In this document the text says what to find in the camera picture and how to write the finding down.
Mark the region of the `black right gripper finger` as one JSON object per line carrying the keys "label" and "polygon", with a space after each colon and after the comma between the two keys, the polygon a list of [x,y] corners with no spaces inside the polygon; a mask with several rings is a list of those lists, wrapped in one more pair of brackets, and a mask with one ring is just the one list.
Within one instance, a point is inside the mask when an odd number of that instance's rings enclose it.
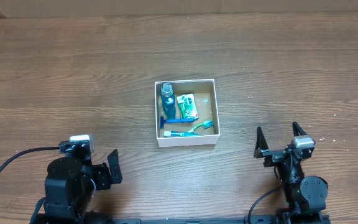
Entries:
{"label": "black right gripper finger", "polygon": [[294,137],[307,135],[307,133],[301,128],[301,126],[296,121],[292,122],[292,128],[293,128]]}
{"label": "black right gripper finger", "polygon": [[269,152],[269,147],[265,140],[264,134],[262,132],[262,128],[260,126],[257,127],[257,139],[255,143],[254,149],[254,157],[265,157],[265,154]]}

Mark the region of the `green toothbrush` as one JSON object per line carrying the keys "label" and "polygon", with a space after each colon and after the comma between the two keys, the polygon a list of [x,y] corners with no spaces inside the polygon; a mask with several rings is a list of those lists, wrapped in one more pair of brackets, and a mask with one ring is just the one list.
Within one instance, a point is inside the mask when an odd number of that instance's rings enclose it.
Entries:
{"label": "green toothbrush", "polygon": [[193,133],[200,127],[202,127],[203,129],[208,129],[208,128],[212,127],[212,126],[213,126],[213,120],[210,119],[210,120],[203,121],[200,124],[197,124],[196,126],[192,127],[188,132]]}

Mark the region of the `teal toothpaste tube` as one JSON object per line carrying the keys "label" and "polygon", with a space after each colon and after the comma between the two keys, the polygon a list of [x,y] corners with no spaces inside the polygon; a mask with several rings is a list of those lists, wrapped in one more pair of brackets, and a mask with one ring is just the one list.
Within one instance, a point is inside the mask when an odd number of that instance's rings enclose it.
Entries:
{"label": "teal toothpaste tube", "polygon": [[163,136],[165,138],[182,138],[182,137],[194,137],[194,136],[200,136],[196,133],[190,133],[190,132],[181,132],[181,131],[164,131]]}

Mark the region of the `blue pen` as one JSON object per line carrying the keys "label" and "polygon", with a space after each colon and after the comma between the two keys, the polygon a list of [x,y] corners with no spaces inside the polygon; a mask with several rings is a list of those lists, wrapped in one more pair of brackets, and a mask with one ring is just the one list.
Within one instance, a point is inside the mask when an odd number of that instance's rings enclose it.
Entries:
{"label": "blue pen", "polygon": [[165,124],[175,124],[175,123],[192,123],[194,122],[194,118],[187,119],[164,119],[163,116],[160,117],[160,129],[163,129]]}

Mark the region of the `green floss pack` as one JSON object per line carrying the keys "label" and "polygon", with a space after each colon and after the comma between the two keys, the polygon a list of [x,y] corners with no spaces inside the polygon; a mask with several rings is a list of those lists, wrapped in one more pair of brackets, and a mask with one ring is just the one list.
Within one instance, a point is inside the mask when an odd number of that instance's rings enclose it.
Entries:
{"label": "green floss pack", "polygon": [[177,103],[182,119],[199,118],[199,114],[195,105],[195,96],[193,93],[178,96]]}

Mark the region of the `blue mouthwash bottle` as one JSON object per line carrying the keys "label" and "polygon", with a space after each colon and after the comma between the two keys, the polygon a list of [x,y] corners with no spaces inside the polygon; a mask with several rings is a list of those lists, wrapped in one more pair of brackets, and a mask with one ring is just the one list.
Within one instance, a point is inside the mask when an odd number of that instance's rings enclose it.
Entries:
{"label": "blue mouthwash bottle", "polygon": [[160,96],[162,99],[162,108],[168,119],[176,118],[175,95],[170,83],[163,83],[160,87]]}

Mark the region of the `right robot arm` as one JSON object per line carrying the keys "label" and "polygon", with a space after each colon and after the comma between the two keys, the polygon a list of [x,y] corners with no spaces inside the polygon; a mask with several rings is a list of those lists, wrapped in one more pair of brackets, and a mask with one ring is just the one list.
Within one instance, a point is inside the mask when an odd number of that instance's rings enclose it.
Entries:
{"label": "right robot arm", "polygon": [[254,157],[264,159],[264,167],[273,167],[279,187],[259,197],[251,206],[246,222],[255,220],[252,212],[256,205],[267,196],[283,191],[285,208],[276,210],[275,215],[268,215],[264,220],[269,223],[330,223],[327,215],[321,212],[326,209],[328,183],[318,176],[305,176],[301,162],[309,159],[315,149],[315,140],[310,137],[296,122],[292,122],[293,139],[284,149],[271,151],[268,147],[262,128],[257,128]]}

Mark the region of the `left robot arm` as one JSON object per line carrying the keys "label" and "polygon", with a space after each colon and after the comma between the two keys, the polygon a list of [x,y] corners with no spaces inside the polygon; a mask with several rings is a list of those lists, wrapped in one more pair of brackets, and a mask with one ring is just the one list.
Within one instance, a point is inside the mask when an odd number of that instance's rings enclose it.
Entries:
{"label": "left robot arm", "polygon": [[65,156],[47,167],[45,197],[41,198],[30,219],[31,223],[107,223],[108,215],[88,211],[97,190],[109,190],[122,182],[118,151],[108,155],[108,163],[87,164],[78,157]]}

